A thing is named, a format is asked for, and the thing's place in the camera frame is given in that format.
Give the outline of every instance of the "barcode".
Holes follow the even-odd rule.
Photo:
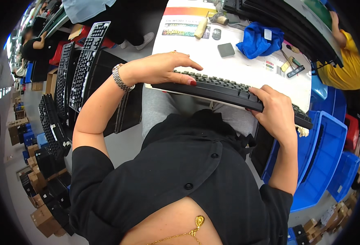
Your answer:
[[[277,67],[277,72],[276,72],[276,74],[278,74],[279,76],[281,76],[281,77],[285,77],[285,72],[284,71],[282,71],[282,69],[280,68],[280,66],[276,66]]]

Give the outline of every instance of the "person in yellow shirt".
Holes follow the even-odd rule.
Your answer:
[[[350,33],[339,29],[339,18],[336,12],[330,11],[332,18],[332,35],[339,43],[343,68],[332,65],[323,66],[319,61],[317,71],[323,84],[341,90],[360,89],[360,55]]]

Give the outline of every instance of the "hand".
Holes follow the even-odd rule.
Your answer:
[[[192,76],[173,72],[174,68],[179,66],[203,70],[199,64],[189,58],[189,55],[174,51],[130,61],[119,68],[119,76],[129,87],[137,83],[165,82],[195,86],[196,81]]]
[[[331,15],[332,23],[334,25],[339,25],[339,17],[335,11],[330,11],[329,14]]]
[[[41,37],[41,38],[45,38],[45,37],[47,36],[47,34],[48,34],[48,32],[45,31],[40,37]]]
[[[249,88],[263,102],[263,112],[249,110],[259,123],[272,135],[281,145],[290,144],[297,140],[294,125],[294,111],[291,99],[284,94],[263,85],[261,89]]]

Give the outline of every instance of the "gray pants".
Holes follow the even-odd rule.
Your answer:
[[[229,124],[237,134],[247,136],[254,134],[256,118],[247,110],[241,110],[229,105],[217,102],[213,103],[212,111],[221,113],[224,122]],[[142,92],[142,125],[143,138],[146,137],[150,129],[166,119],[169,114],[180,114],[176,103],[170,93],[156,89],[148,89],[143,86]]]

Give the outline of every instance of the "gray eraser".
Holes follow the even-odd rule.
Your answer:
[[[229,23],[231,24],[240,22],[240,17],[235,14],[226,13],[226,17],[229,19]]]
[[[218,51],[221,57],[234,55],[234,49],[231,43],[218,45]]]

